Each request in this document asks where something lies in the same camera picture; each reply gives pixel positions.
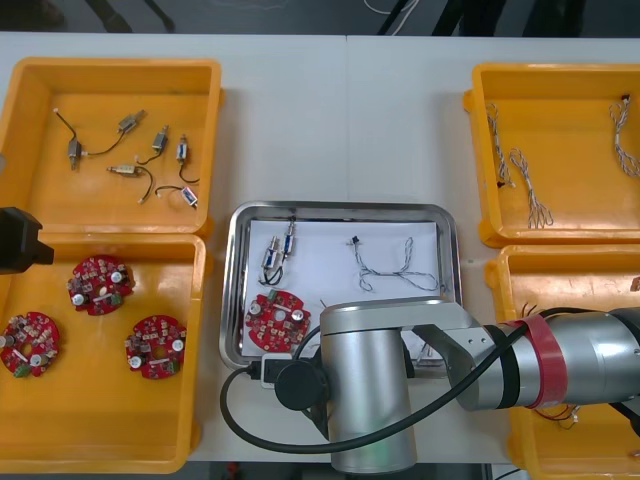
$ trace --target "white wire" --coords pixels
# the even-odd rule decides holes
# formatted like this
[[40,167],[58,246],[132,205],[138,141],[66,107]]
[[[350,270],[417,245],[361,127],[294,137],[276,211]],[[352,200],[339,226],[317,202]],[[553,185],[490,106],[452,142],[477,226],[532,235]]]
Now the white wire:
[[418,4],[420,3],[420,0],[416,0],[413,5],[411,5],[411,8],[407,11],[407,13],[405,14],[404,18],[402,19],[402,21],[400,22],[400,25],[398,25],[398,28],[396,28],[393,33],[391,34],[392,37],[394,37],[395,35],[398,34],[398,32],[400,30],[402,30],[402,27],[404,27],[404,23],[407,21],[407,19],[409,18],[409,16],[413,13],[413,11],[415,10],[415,8],[418,6]]
[[[400,10],[401,12],[404,12],[406,10],[409,10],[411,7],[413,7],[416,3],[418,3],[420,0],[411,0],[409,3],[407,3],[404,8],[402,10]],[[364,4],[367,6],[367,8],[369,10],[371,10],[372,12],[376,12],[379,13],[380,15],[389,15],[391,14],[391,12],[385,12],[384,10],[378,10],[377,8],[373,8],[371,5],[369,5],[369,2],[367,0],[364,0]]]

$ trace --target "white table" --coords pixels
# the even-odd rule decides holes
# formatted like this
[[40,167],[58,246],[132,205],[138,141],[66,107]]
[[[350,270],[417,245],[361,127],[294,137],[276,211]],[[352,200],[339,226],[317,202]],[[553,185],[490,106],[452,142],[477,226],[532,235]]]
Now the white table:
[[[0,98],[25,56],[212,57],[222,64],[211,213],[215,274],[208,285],[196,415],[203,437],[193,460],[329,461],[260,450],[231,433],[218,395],[229,371],[218,354],[225,224],[249,200],[434,203],[456,219],[465,306],[493,322],[484,284],[469,122],[461,95],[474,65],[500,62],[637,62],[638,40],[299,36],[0,34]],[[448,389],[412,380],[414,409]],[[233,414],[275,441],[321,443],[273,392],[239,378]],[[466,413],[452,403],[416,426],[420,462],[505,463],[507,414]]]

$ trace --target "red circuit board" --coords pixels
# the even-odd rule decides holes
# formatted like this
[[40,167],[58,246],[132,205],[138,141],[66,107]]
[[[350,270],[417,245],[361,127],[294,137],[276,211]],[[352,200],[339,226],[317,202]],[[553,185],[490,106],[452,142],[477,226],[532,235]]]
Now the red circuit board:
[[[96,255],[73,269],[67,290],[77,311],[106,315],[120,308],[124,297],[133,293],[133,282],[124,263],[109,255]],[[80,297],[81,303],[74,303],[74,298]]]
[[133,332],[124,342],[132,372],[151,379],[178,373],[184,362],[186,328],[173,317],[153,315],[138,322]]
[[303,307],[302,300],[288,292],[272,290],[268,297],[258,295],[245,316],[249,337],[267,352],[291,351],[309,329],[311,314]]
[[[42,375],[58,355],[60,333],[55,322],[39,312],[28,312],[26,316],[12,317],[4,330],[4,336],[12,337],[14,344],[6,346],[0,353],[2,363],[14,377]],[[31,366],[34,355],[44,355],[48,361],[41,366]]]

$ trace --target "wire bundle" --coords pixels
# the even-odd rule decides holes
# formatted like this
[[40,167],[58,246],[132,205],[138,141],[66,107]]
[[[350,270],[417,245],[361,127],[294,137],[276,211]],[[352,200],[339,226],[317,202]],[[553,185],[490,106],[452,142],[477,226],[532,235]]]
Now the wire bundle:
[[496,107],[494,103],[489,103],[487,105],[487,120],[489,121],[489,127],[491,128],[491,134],[493,135],[493,144],[496,149],[496,155],[498,155],[498,158],[500,159],[500,165],[498,166],[500,182],[498,182],[498,187],[509,185],[513,188],[516,184],[511,180],[511,171],[509,170],[509,165],[504,158],[504,153],[500,146],[500,138],[498,137],[498,107]]
[[638,160],[624,151],[620,146],[620,131],[629,120],[629,107],[631,105],[631,96],[623,95],[622,103],[614,103],[609,107],[609,115],[615,126],[615,136],[613,137],[613,147],[620,162],[622,171],[630,177],[640,177],[640,164]]
[[[407,238],[407,241],[404,244],[404,265],[400,270],[395,272],[378,272],[373,268],[367,267],[367,265],[364,263],[364,260],[362,260],[362,255],[360,255],[360,250],[359,250],[360,240],[358,239],[358,237],[353,237],[349,245],[353,246],[353,252],[356,257],[356,262],[358,263],[358,267],[360,267],[360,271],[358,272],[360,276],[360,288],[365,292],[373,291],[373,286],[365,278],[369,275],[374,275],[376,277],[401,278],[405,282],[410,283],[415,288],[418,288],[425,292],[433,292],[438,289],[438,286],[439,286],[438,280],[436,280],[436,278],[430,273],[409,271],[409,266],[411,265],[411,258],[413,257],[413,237]],[[434,286],[432,288],[428,288],[428,287],[423,287],[422,285],[418,285],[417,283],[415,283],[413,280],[409,278],[411,276],[431,278],[431,280],[433,280]]]
[[529,176],[529,162],[518,148],[512,148],[509,153],[511,162],[518,167],[522,173],[525,183],[527,184],[529,196],[529,228],[544,228],[553,225],[553,216],[551,211],[538,201],[531,177]]

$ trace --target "black wire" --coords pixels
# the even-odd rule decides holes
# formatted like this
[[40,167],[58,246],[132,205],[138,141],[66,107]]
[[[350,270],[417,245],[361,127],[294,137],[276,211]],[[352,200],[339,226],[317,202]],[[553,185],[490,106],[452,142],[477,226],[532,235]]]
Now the black wire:
[[379,442],[380,440],[384,440],[396,433],[409,428],[410,426],[418,423],[420,420],[424,420],[432,413],[438,411],[440,408],[444,407],[447,403],[451,402],[458,395],[462,394],[467,388],[469,388],[473,382],[478,380],[480,376],[489,369],[489,367],[498,359],[501,355],[503,355],[506,351],[511,348],[511,345],[516,342],[519,338],[524,336],[529,327],[525,325],[521,325],[516,328],[503,342],[500,342],[500,345],[496,345],[493,351],[487,355],[487,357],[480,362],[480,364],[474,368],[466,377],[464,377],[460,382],[458,382],[454,387],[452,387],[447,393],[439,397],[438,399],[431,402],[426,407],[421,408],[415,413],[412,413],[406,418],[393,423],[387,427],[384,427],[376,432],[369,433],[367,435],[363,435],[358,438],[353,438],[350,440],[344,440],[341,442],[335,443],[324,443],[317,445],[293,445],[286,443],[277,443],[271,442],[269,440],[265,440],[260,437],[256,437],[255,435],[250,434],[246,430],[244,430],[236,421],[234,420],[231,412],[229,411],[229,406],[227,404],[227,396],[229,394],[229,387],[233,380],[242,375],[243,373],[252,372],[252,367],[241,368],[233,372],[222,385],[222,390],[220,391],[220,411],[222,413],[222,418],[227,423],[229,428],[233,433],[235,433],[238,437],[243,439],[245,442],[248,442],[252,445],[255,445],[259,448],[263,448],[265,450],[270,450],[272,452],[280,452],[280,453],[291,453],[291,454],[302,454],[302,455],[312,455],[312,454],[323,454],[323,453],[337,453],[344,452],[347,450],[353,450],[354,448],[364,447],[366,445],[370,445],[375,442]]
[[307,336],[304,337],[304,340],[302,340],[302,342],[300,342],[300,345],[298,345],[298,348],[296,349],[296,351],[293,354],[293,360],[298,360],[300,358],[300,355],[302,354],[302,350],[304,349],[304,347],[306,347],[307,343],[309,343],[311,341],[311,339],[313,337],[315,337],[319,332],[320,332],[320,325],[318,325],[316,328],[311,330],[307,334]]
[[136,167],[136,169],[137,170],[142,170],[143,172],[146,172],[147,175],[149,175],[149,188],[147,188],[146,193],[140,199],[140,202],[139,202],[139,203],[143,203],[149,197],[149,194],[151,193],[151,188],[153,187],[153,175],[151,174],[151,172],[149,170],[147,170],[144,167]]
[[516,468],[515,470],[511,470],[510,472],[507,473],[503,473],[502,475],[500,475],[497,478],[494,478],[493,480],[502,480],[505,477],[508,477],[509,475],[513,475],[514,473],[518,473],[520,471],[519,468]]
[[87,156],[91,156],[91,157],[95,157],[96,155],[104,155],[105,153],[109,153],[111,150],[113,150],[114,148],[116,148],[116,146],[120,143],[120,141],[124,138],[124,134],[126,132],[120,132],[120,136],[118,137],[118,140],[116,140],[116,143],[114,143],[113,145],[111,145],[109,148],[107,148],[106,150],[103,150],[101,152],[87,152]]
[[183,163],[182,165],[180,165],[180,171],[178,172],[178,175],[180,176],[180,178],[182,179],[182,181],[184,183],[189,183],[191,185],[193,185],[194,183],[198,183],[200,181],[199,178],[195,179],[195,180],[187,180],[186,178],[184,178],[184,175],[182,174],[182,171],[184,170],[186,163]]
[[378,30],[378,35],[387,34],[387,32],[389,31],[389,28],[391,28],[391,25],[393,25],[393,22],[396,21],[396,19],[398,18],[398,15],[400,15],[400,12],[402,11],[402,9],[404,8],[404,6],[407,4],[408,1],[409,0],[398,0],[396,2],[396,4],[393,6],[393,9],[389,13],[389,15],[387,15],[387,18],[385,19],[384,23],[380,27],[380,30]]
[[77,137],[78,137],[78,134],[76,133],[76,131],[74,130],[74,128],[69,124],[69,122],[67,122],[67,121],[64,119],[64,117],[63,117],[62,115],[60,115],[60,114],[58,113],[58,110],[57,110],[57,109],[56,109],[56,110],[54,110],[54,111],[53,111],[53,113],[55,113],[55,114],[58,116],[58,118],[59,118],[60,120],[62,120],[62,123],[64,123],[64,124],[67,126],[67,128],[68,128],[69,130],[71,130],[71,133],[73,133],[73,137],[71,137],[71,140],[73,140],[74,138],[77,138]]
[[160,186],[160,187],[156,188],[156,189],[153,191],[153,193],[154,193],[155,195],[158,195],[158,192],[159,192],[160,190],[167,190],[167,189],[171,189],[171,190],[182,190],[182,187],[178,187],[178,186],[176,186],[176,185],[162,185],[162,186]]
[[164,152],[164,149],[160,150],[158,153],[156,153],[154,156],[147,158],[144,162],[140,162],[139,158],[136,159],[136,163],[138,165],[146,165],[147,163],[149,163],[151,160],[155,160],[156,158],[158,158],[160,155],[162,155],[162,153]]

